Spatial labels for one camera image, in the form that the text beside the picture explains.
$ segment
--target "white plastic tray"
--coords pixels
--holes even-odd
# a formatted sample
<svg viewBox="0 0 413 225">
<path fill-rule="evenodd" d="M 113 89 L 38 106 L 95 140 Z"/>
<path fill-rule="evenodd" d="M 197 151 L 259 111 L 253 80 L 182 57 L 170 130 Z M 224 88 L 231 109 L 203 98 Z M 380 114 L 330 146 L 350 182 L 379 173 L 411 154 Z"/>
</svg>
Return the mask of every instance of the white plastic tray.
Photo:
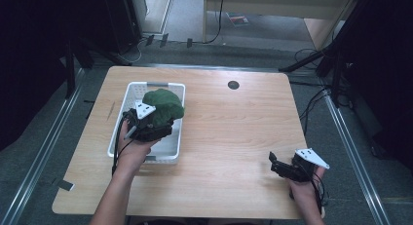
<svg viewBox="0 0 413 225">
<path fill-rule="evenodd" d="M 118 115 L 115 128 L 112 133 L 107 155 L 113 158 L 115 148 L 116 133 L 118 125 L 122 119 L 122 113 L 135 108 L 134 103 L 141 101 L 144 95 L 149 91 L 157 89 L 168 89 L 179 97 L 184 106 L 185 86 L 176 83 L 152 83 L 152 82 L 131 82 L 128 84 L 127 92 L 122 102 L 122 107 Z M 181 136 L 182 119 L 175 120 L 172 126 L 172 134 L 162 138 L 161 141 L 152 147 L 151 153 L 146 157 L 145 164 L 176 164 L 179 157 L 179 145 Z"/>
</svg>

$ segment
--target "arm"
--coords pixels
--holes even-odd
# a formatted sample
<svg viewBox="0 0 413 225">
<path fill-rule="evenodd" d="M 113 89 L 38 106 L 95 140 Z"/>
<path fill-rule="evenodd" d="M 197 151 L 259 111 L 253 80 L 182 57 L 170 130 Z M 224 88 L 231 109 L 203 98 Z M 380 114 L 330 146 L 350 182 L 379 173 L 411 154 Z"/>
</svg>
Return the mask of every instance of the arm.
<svg viewBox="0 0 413 225">
<path fill-rule="evenodd" d="M 316 175 L 322 178 L 324 168 L 317 168 Z M 295 182 L 290 179 L 286 180 L 294 195 L 294 201 L 298 206 L 301 215 L 307 225 L 323 225 L 324 221 L 319 214 L 319 207 L 316 202 L 316 193 L 311 182 Z"/>
<path fill-rule="evenodd" d="M 128 125 L 124 122 L 119 136 L 120 151 L 131 140 L 124 140 Z M 151 147 L 158 142 L 132 142 L 119 156 L 118 167 L 97 206 L 91 224 L 124 224 L 131 191 L 131 183 Z"/>
</svg>

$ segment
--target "wooden table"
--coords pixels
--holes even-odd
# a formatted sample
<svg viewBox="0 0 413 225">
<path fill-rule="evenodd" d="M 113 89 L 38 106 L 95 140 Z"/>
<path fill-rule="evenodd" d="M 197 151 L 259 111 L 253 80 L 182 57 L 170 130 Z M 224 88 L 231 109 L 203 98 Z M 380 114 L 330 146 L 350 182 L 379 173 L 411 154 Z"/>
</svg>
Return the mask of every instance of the wooden table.
<svg viewBox="0 0 413 225">
<path fill-rule="evenodd" d="M 316 50 L 329 43 L 340 20 L 353 10 L 356 0 L 224 0 L 223 12 L 304 19 Z M 206 41 L 207 11 L 219 12 L 221 0 L 204 0 L 203 40 Z"/>
<path fill-rule="evenodd" d="M 307 147 L 284 74 L 122 66 L 108 71 L 64 177 L 75 188 L 58 191 L 54 212 L 94 213 L 111 178 L 106 150 L 132 81 L 182 83 L 186 97 L 179 161 L 142 167 L 128 215 L 300 217 L 268 160 L 273 151 L 289 163 Z M 240 87 L 229 89 L 230 81 Z"/>
</svg>

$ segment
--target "black circular hole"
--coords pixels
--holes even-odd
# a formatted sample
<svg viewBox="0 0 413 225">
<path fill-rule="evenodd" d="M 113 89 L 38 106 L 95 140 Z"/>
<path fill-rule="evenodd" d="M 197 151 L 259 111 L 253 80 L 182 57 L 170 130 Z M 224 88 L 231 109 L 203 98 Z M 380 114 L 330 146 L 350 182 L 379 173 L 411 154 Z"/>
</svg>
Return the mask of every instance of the black circular hole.
<svg viewBox="0 0 413 225">
<path fill-rule="evenodd" d="M 236 81 L 230 81 L 230 82 L 228 82 L 228 87 L 229 87 L 231 90 L 236 90 L 237 88 L 240 87 L 240 83 L 238 83 L 238 82 L 236 82 Z"/>
</svg>

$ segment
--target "white triangular marker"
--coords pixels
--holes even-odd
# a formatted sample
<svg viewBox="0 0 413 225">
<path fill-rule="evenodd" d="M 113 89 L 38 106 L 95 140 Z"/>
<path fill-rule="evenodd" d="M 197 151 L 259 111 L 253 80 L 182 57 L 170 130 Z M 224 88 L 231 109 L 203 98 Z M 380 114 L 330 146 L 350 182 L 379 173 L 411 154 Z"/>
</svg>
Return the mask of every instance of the white triangular marker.
<svg viewBox="0 0 413 225">
<path fill-rule="evenodd" d="M 137 101 L 134 105 L 136 106 L 137 119 L 139 120 L 145 118 L 156 110 L 155 106 L 151 106 L 140 101 Z"/>
<path fill-rule="evenodd" d="M 322 158 L 320 158 L 313 149 L 297 149 L 295 150 L 295 153 L 310 163 L 313 163 L 325 169 L 330 169 L 330 165 L 328 165 Z"/>
</svg>

